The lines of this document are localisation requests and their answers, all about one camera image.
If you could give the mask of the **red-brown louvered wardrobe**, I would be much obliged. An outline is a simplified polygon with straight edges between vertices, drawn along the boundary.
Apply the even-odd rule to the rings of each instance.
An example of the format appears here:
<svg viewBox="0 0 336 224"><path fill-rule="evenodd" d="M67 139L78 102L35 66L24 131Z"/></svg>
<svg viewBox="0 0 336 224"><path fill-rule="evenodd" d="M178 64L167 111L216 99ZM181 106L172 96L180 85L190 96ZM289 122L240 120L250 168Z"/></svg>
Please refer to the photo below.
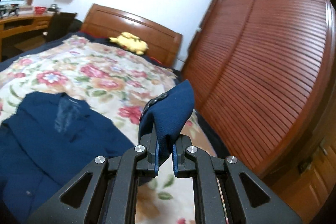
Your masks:
<svg viewBox="0 0 336 224"><path fill-rule="evenodd" d="M302 138L334 61L329 0L215 0L182 73L195 108L260 177Z"/></svg>

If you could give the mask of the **dark brown chair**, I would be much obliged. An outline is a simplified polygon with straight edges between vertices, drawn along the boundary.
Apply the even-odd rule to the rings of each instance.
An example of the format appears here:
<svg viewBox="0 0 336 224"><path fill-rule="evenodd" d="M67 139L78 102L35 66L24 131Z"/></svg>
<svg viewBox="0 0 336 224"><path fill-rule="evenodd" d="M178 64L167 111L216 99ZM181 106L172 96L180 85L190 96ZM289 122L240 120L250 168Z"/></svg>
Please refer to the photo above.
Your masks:
<svg viewBox="0 0 336 224"><path fill-rule="evenodd" d="M52 42L65 36L76 16L77 13L54 13L47 28L47 34L44 35L45 42Z"/></svg>

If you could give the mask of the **wooden desk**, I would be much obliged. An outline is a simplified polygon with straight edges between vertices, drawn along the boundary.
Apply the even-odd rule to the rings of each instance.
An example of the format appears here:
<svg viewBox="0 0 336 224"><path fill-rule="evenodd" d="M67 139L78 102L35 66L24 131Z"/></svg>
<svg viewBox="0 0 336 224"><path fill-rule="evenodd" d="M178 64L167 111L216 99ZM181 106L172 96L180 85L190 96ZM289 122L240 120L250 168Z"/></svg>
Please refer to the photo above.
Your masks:
<svg viewBox="0 0 336 224"><path fill-rule="evenodd" d="M5 49L4 39L12 39L14 36L29 32L45 31L49 27L52 17L53 13L43 15L30 13L1 19L1 61L3 61Z"/></svg>

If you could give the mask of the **navy blue suit jacket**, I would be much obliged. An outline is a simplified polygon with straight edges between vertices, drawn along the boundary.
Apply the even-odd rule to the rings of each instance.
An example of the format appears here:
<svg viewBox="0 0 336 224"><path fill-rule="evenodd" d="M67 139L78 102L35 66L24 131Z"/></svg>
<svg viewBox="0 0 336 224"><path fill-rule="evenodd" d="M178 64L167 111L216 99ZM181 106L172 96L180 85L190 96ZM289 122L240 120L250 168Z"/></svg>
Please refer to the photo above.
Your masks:
<svg viewBox="0 0 336 224"><path fill-rule="evenodd" d="M123 155L133 143L111 120L65 93L33 92L1 123L1 223L26 223L97 156Z"/></svg>

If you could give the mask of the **wooden room door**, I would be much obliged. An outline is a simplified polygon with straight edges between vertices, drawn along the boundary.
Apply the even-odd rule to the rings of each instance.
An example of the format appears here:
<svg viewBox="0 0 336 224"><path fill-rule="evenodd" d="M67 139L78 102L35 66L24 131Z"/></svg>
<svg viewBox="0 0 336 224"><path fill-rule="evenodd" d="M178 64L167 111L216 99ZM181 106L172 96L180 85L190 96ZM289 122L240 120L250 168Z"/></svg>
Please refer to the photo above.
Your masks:
<svg viewBox="0 0 336 224"><path fill-rule="evenodd" d="M335 188L335 99L331 103L320 127L324 139L313 148L307 169L291 169L271 186L303 223L316 217Z"/></svg>

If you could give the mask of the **wooden bed headboard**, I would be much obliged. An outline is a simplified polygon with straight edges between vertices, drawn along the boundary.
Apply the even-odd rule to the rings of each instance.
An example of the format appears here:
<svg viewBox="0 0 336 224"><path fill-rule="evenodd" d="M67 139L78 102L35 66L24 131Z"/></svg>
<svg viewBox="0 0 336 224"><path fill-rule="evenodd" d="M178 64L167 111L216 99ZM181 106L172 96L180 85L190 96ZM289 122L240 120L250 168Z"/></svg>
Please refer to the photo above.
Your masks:
<svg viewBox="0 0 336 224"><path fill-rule="evenodd" d="M158 23L122 10L93 4L81 31L96 38L117 37L129 32L147 42L146 54L166 67L174 65L182 35Z"/></svg>

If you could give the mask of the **red basket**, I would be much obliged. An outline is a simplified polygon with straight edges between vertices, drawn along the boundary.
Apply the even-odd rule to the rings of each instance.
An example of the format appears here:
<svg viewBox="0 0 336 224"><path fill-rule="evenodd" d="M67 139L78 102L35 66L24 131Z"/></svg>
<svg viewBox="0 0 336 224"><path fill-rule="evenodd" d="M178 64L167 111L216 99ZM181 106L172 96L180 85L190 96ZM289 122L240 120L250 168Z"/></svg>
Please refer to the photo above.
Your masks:
<svg viewBox="0 0 336 224"><path fill-rule="evenodd" d="M35 6L34 14L35 15L43 15L46 12L47 8L43 6Z"/></svg>

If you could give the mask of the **floral bed blanket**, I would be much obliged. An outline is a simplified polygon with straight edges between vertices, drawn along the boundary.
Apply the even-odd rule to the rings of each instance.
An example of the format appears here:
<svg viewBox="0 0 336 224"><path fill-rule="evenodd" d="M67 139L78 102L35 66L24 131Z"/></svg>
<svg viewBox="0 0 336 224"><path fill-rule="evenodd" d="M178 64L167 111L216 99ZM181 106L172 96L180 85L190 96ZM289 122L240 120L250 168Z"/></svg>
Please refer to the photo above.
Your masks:
<svg viewBox="0 0 336 224"><path fill-rule="evenodd" d="M133 143L146 103L180 80L169 68L102 39L71 34L1 63L1 123L33 92L85 101Z"/></svg>

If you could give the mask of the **yellow Pikachu plush toy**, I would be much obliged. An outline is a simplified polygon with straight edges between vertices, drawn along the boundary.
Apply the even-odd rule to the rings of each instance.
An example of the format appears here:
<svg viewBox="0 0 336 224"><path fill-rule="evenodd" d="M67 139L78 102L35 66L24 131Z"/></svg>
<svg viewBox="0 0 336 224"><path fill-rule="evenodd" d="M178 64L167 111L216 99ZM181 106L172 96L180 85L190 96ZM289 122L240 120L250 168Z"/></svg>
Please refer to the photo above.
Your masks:
<svg viewBox="0 0 336 224"><path fill-rule="evenodd" d="M109 38L109 41L136 55L143 55L149 49L146 42L129 32L122 32L116 38Z"/></svg>

